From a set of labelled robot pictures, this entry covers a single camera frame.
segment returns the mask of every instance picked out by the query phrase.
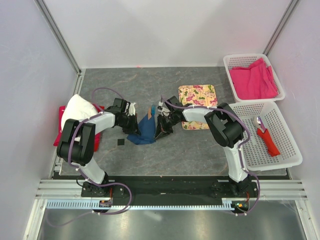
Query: floor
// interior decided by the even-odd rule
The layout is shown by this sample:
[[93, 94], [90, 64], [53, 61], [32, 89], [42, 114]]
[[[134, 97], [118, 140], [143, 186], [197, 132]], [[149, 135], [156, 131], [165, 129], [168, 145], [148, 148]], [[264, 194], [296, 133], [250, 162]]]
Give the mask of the floor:
[[[80, 95], [91, 101], [95, 88], [109, 87], [120, 92], [129, 102], [136, 102], [138, 121], [152, 104], [158, 105], [160, 95], [178, 97], [183, 85], [214, 85], [218, 104], [234, 103], [224, 67], [163, 67], [163, 68], [103, 68], [87, 69]], [[111, 106], [113, 92], [100, 90], [95, 102]], [[102, 133], [99, 150], [94, 154], [98, 165], [108, 175], [228, 175], [224, 150], [209, 130], [184, 130], [181, 124], [174, 133], [149, 145], [134, 145], [126, 139], [120, 127]], [[117, 145], [125, 139], [124, 145]], [[78, 175], [63, 162], [61, 175]], [[285, 169], [258, 172], [259, 175], [286, 175]]]
[[[46, 209], [52, 224], [66, 223], [88, 210]], [[260, 201], [248, 216], [217, 210], [129, 210], [93, 214], [53, 228], [43, 221], [38, 240], [306, 240], [294, 202]]]

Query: white laundry basket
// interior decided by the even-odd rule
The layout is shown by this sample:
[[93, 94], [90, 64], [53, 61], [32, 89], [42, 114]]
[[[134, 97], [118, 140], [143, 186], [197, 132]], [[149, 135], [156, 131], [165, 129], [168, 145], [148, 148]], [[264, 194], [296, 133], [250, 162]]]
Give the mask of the white laundry basket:
[[[243, 154], [249, 170], [274, 170], [301, 164], [302, 155], [275, 102], [237, 102], [230, 104], [230, 107], [247, 126], [251, 135], [250, 141], [243, 145]], [[269, 155], [265, 142], [257, 135], [254, 116], [261, 117], [280, 155], [274, 157]]]
[[234, 83], [232, 82], [229, 70], [234, 68], [234, 67], [244, 67], [247, 68], [249, 67], [250, 64], [254, 63], [256, 60], [263, 58], [264, 62], [266, 63], [267, 67], [271, 66], [271, 63], [268, 59], [268, 57], [264, 54], [259, 54], [259, 53], [250, 53], [250, 54], [233, 54], [233, 55], [227, 55], [223, 58], [223, 63], [225, 66], [225, 71], [229, 79], [229, 84], [232, 90], [232, 95], [236, 103], [238, 102], [264, 102], [264, 101], [278, 101], [278, 100], [283, 100], [285, 98], [285, 92], [280, 84], [280, 81], [275, 73], [274, 68], [272, 68], [273, 72], [273, 78], [274, 78], [274, 83], [277, 87], [277, 92], [278, 95], [274, 98], [265, 98], [265, 99], [254, 99], [254, 100], [243, 100], [240, 99], [237, 95]]

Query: red cloth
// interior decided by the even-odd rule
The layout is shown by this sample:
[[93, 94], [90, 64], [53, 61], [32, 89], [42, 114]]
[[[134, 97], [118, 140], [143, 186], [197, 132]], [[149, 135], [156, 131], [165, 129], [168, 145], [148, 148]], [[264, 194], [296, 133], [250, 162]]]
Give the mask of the red cloth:
[[266, 147], [268, 148], [268, 153], [270, 154], [271, 157], [280, 155], [278, 148], [276, 147], [274, 141], [272, 141], [272, 138], [268, 129], [266, 129], [265, 132], [262, 132], [260, 128], [258, 128], [257, 134], [259, 135], [260, 138], [263, 139]]
[[[97, 108], [97, 106], [94, 104], [94, 107], [96, 108], [96, 110], [99, 112], [100, 110]], [[57, 147], [61, 138], [61, 134], [62, 134], [62, 129], [61, 129], [61, 118], [62, 115], [64, 114], [64, 111], [66, 109], [66, 106], [60, 106], [59, 107], [59, 127], [58, 127], [58, 136], [56, 136], [56, 139], [53, 143], [53, 146]], [[99, 143], [100, 143], [100, 133], [98, 133], [97, 135], [94, 136], [94, 151], [98, 151], [99, 148]]]
[[229, 70], [236, 94], [242, 100], [272, 99], [278, 95], [271, 66], [263, 58], [249, 67], [234, 67]]

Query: floral cloth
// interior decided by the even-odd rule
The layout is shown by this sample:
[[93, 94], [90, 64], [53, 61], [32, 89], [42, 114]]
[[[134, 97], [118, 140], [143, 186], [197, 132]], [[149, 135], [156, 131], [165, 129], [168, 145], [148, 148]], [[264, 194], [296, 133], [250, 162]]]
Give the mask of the floral cloth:
[[[218, 104], [213, 85], [189, 85], [179, 87], [179, 100], [185, 104], [214, 107]], [[209, 129], [208, 124], [199, 121], [182, 122], [185, 130]]]

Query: folded blue garment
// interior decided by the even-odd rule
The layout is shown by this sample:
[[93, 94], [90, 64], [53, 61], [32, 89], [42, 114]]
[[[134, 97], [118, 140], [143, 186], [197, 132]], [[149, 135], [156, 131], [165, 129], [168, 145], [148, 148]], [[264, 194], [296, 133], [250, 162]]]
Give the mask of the folded blue garment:
[[156, 122], [154, 114], [152, 114], [150, 119], [148, 119], [148, 114], [146, 114], [138, 123], [138, 127], [141, 135], [130, 134], [126, 137], [126, 139], [136, 145], [153, 144], [156, 141]]

